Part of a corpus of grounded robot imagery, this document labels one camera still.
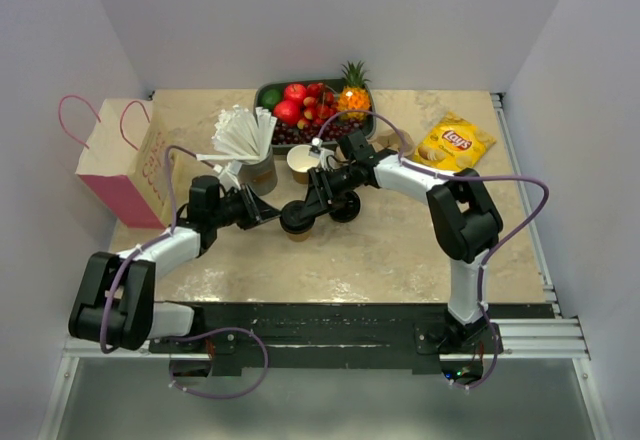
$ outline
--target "table surface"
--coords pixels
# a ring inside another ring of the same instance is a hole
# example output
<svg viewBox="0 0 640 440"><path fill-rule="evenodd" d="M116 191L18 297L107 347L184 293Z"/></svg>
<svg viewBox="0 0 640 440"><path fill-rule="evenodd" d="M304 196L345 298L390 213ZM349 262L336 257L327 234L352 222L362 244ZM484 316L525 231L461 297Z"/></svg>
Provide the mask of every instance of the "table surface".
<svg viewBox="0 0 640 440"><path fill-rule="evenodd" d="M217 115L234 104L253 105L255 90L158 90L160 115L175 142L194 152L212 153ZM374 90L376 110L418 143L447 110L493 134L498 142L478 162L480 174L512 171L491 97L480 91ZM378 125L376 134L388 133ZM207 167L179 162L176 194L184 203L190 179ZM281 208L304 199L284 157L277 158L278 186L264 199ZM514 182L487 185L509 232L524 218ZM178 267L156 285L156 300L229 302L446 302L449 258L439 248L426 206L403 195L365 187L358 190L362 210L348 224L318 218L311 237L290 241L279 222L250 231L228 227L202 257ZM112 251L131 248L156 231L116 225ZM521 232L489 264L490 302L544 302L530 236Z"/></svg>

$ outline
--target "pink bag handle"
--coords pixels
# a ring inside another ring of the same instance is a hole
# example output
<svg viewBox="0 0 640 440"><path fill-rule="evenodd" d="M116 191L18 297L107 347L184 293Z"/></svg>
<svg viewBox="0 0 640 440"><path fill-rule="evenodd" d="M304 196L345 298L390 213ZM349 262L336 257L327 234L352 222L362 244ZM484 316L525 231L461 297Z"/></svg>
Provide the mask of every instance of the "pink bag handle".
<svg viewBox="0 0 640 440"><path fill-rule="evenodd" d="M58 121L60 122L60 126L62 127L62 130L64 131L64 133L67 134L68 137L70 137L72 140L75 140L76 142L78 142L80 145L83 145L84 147L86 147L87 149L89 148L89 145L87 145L85 142L83 142L82 140L80 140L78 137L76 137L73 133L71 133L69 130L67 130L67 127L65 126L64 122L62 121L62 104L64 103L64 101L68 98L75 98L76 100L80 100L81 102L85 103L87 105L87 107L89 107L91 109L91 112L93 113L93 115L96 117L96 120L98 120L98 123L101 123L102 120L100 120L100 115L98 115L98 112L96 112L95 108L93 108L91 106L91 104L84 98L82 98L79 95L65 95L64 97L62 97L60 99L60 103L58 104Z"/></svg>
<svg viewBox="0 0 640 440"><path fill-rule="evenodd" d="M125 142L127 142L129 145L131 145L135 150L138 150L138 147L136 147L133 143L131 143L129 141L129 139L127 137L124 136L124 130L122 128L122 121L124 120L124 116L127 113L127 110L129 110L129 107L131 105L133 105L134 103L137 103L138 105L140 105L142 107L142 111L144 112L144 116L147 117L147 122L151 123L151 119L149 118L149 113L147 112L147 109L144 107L144 104L140 101L140 100L132 100L129 102L129 104L124 107L124 110L122 111L122 115L120 115L120 135L122 135L122 138L124 139Z"/></svg>

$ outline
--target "bag of chips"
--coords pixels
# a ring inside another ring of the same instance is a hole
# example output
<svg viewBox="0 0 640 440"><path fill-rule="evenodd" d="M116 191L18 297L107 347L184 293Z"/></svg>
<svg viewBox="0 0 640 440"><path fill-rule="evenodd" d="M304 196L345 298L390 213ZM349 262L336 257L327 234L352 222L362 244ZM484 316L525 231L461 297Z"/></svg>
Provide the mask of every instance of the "bag of chips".
<svg viewBox="0 0 640 440"><path fill-rule="evenodd" d="M458 172L473 167L494 143L492 135L448 112L420 143L413 161Z"/></svg>

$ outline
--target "lay's logo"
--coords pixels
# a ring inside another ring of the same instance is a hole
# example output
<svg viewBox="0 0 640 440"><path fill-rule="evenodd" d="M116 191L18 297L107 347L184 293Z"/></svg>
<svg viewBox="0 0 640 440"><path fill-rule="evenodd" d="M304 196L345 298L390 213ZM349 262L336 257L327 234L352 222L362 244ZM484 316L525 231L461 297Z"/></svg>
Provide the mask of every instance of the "lay's logo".
<svg viewBox="0 0 640 440"><path fill-rule="evenodd" d="M447 130L446 132L444 132L442 138L444 138L458 150L467 150L472 144L471 140L462 138L453 130Z"/></svg>

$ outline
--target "pineapple leaves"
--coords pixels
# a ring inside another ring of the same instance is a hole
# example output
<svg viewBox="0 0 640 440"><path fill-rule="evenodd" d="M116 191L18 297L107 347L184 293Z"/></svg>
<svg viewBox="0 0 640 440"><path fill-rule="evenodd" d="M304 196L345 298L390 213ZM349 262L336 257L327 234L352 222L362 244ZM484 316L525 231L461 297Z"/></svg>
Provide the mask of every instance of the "pineapple leaves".
<svg viewBox="0 0 640 440"><path fill-rule="evenodd" d="M357 64L352 62L347 62L347 64L342 64L342 74L344 75L344 80L347 85L351 87L362 88L367 82L370 82L368 78L365 78L365 74L368 72L364 68L364 62L361 60Z"/></svg>

